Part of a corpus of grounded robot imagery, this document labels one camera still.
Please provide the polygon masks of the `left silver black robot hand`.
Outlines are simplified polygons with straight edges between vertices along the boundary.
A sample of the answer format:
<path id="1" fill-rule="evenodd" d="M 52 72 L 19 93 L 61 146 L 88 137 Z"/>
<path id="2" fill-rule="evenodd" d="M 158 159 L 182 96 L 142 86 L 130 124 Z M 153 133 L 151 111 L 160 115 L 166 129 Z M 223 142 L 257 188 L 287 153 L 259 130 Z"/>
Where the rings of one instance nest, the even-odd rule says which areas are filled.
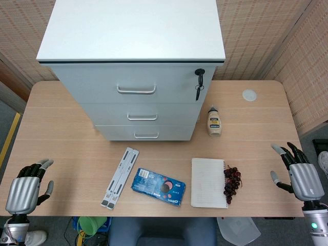
<path id="1" fill-rule="evenodd" d="M 50 198 L 54 181 L 49 181 L 43 195 L 39 195 L 43 176 L 54 160 L 43 159 L 20 170 L 17 178 L 13 179 L 6 203 L 6 211 L 11 215 L 30 214 L 35 208 Z"/>

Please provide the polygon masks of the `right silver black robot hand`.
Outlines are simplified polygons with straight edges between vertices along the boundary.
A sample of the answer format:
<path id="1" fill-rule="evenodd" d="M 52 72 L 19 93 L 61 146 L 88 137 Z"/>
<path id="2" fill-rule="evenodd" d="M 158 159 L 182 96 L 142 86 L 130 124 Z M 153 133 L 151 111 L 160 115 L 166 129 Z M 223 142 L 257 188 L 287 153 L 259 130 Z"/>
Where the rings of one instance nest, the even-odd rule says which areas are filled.
<path id="1" fill-rule="evenodd" d="M 324 195 L 317 170 L 311 164 L 306 155 L 294 144 L 288 142 L 290 150 L 271 144 L 271 148 L 280 155 L 288 171 L 290 184 L 282 183 L 278 175 L 271 171 L 270 175 L 273 183 L 289 192 L 293 193 L 297 199 L 303 202 L 320 200 Z"/>

